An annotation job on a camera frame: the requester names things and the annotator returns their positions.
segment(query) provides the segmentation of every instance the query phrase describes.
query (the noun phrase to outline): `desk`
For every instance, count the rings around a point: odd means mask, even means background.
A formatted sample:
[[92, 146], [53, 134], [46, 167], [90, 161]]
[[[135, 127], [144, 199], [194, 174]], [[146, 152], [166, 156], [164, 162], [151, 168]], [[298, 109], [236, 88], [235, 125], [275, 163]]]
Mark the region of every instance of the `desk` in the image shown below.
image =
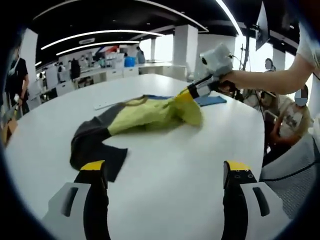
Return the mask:
[[[41, 219], [48, 201], [78, 172], [69, 164], [71, 140], [83, 121], [142, 94], [174, 96], [186, 82], [145, 74], [102, 82], [57, 97], [18, 121], [6, 149], [13, 183]], [[224, 229], [223, 162], [241, 161], [259, 178], [264, 154], [260, 112], [223, 96], [202, 108], [202, 129], [112, 136], [105, 144], [128, 148], [114, 183], [108, 184], [108, 228], [113, 240], [218, 240]]]

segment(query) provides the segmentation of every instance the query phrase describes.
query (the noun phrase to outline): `ceiling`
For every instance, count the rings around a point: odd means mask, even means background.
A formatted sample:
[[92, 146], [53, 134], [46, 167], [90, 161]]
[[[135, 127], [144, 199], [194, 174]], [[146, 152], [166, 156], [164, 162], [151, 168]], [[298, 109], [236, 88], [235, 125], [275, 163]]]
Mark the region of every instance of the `ceiling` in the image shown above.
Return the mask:
[[[252, 25], [257, 21], [261, 0], [223, 0], [239, 23]], [[230, 23], [229, 18], [216, 3], [215, 0], [153, 0], [158, 3], [178, 11], [185, 16], [203, 25], [209, 32], [196, 23], [186, 19], [176, 12], [168, 9], [141, 2], [137, 0], [51, 0], [35, 4], [31, 8], [30, 21], [27, 26], [38, 34], [36, 61], [42, 64], [57, 59], [56, 53], [80, 46], [79, 41], [95, 38], [95, 43], [109, 41], [126, 41], [136, 37], [137, 33], [102, 33], [87, 35], [69, 39], [58, 43], [44, 50], [41, 47], [54, 41], [70, 37], [77, 34], [101, 31], [101, 30], [140, 30], [153, 31], [165, 26], [178, 26], [190, 24], [204, 31], [202, 34], [222, 34], [236, 36], [237, 32]], [[284, 16], [284, 6], [274, 6], [274, 0], [264, 0], [269, 28], [272, 31], [299, 42], [299, 28], [293, 24], [294, 29], [283, 29], [282, 21]], [[45, 13], [44, 11], [59, 5]], [[174, 28], [160, 31], [159, 33], [174, 33]], [[138, 38], [150, 38], [151, 35]], [[294, 51], [289, 45], [282, 46], [278, 39], [271, 38], [271, 43], [279, 48], [288, 48], [287, 51]]]

